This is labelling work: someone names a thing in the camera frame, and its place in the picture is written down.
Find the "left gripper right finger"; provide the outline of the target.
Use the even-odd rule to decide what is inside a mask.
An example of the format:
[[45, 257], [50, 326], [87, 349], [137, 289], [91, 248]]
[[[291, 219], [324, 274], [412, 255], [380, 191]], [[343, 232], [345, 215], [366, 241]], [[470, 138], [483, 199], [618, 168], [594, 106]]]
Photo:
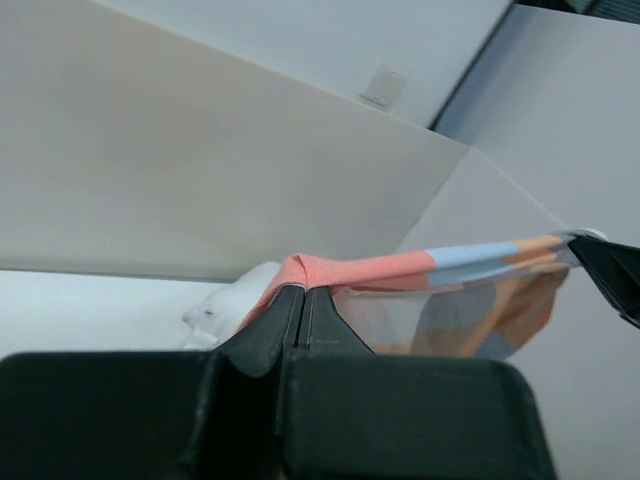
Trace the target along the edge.
[[286, 362], [292, 479], [553, 479], [533, 392], [493, 360], [377, 355], [309, 291]]

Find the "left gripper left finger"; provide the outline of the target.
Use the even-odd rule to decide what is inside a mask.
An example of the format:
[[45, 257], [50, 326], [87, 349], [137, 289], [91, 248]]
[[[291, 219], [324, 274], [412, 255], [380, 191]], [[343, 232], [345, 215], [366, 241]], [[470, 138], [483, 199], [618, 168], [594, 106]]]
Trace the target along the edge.
[[278, 479], [284, 343], [305, 300], [279, 290], [212, 351], [29, 352], [1, 363], [5, 479]]

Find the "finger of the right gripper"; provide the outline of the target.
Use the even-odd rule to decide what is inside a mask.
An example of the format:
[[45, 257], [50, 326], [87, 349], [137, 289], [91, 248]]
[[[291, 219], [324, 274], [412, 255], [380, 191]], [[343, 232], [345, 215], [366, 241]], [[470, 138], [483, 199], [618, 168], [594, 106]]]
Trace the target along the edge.
[[639, 248], [596, 239], [575, 238], [569, 248], [619, 316], [639, 327]]

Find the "white pillow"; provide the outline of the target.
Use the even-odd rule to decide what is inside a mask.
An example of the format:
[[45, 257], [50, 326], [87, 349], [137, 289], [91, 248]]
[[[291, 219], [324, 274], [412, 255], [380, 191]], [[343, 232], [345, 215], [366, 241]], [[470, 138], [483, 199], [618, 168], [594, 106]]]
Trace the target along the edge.
[[183, 314], [191, 329], [185, 350], [211, 350], [229, 340], [281, 268], [278, 262], [254, 267], [235, 282], [220, 287]]

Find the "checkered orange grey pillowcase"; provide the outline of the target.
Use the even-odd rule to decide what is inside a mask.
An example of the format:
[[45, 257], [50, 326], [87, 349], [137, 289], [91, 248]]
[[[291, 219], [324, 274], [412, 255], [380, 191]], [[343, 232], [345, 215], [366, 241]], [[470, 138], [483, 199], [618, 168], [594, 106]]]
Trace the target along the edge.
[[266, 311], [284, 286], [327, 288], [341, 318], [376, 353], [505, 360], [549, 322], [559, 289], [581, 263], [575, 239], [597, 230], [414, 250], [337, 261], [284, 260], [241, 322]]

